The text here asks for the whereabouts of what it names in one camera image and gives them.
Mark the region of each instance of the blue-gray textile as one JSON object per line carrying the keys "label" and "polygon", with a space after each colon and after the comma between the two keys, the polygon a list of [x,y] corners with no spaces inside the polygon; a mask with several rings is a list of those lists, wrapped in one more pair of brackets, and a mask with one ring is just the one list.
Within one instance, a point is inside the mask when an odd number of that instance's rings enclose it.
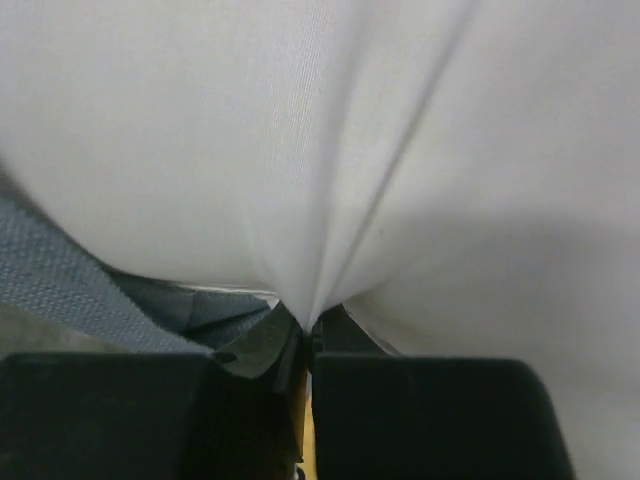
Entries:
{"label": "blue-gray textile", "polygon": [[60,230],[0,195],[0,303],[139,352],[207,352],[269,311],[251,295],[110,273]]}

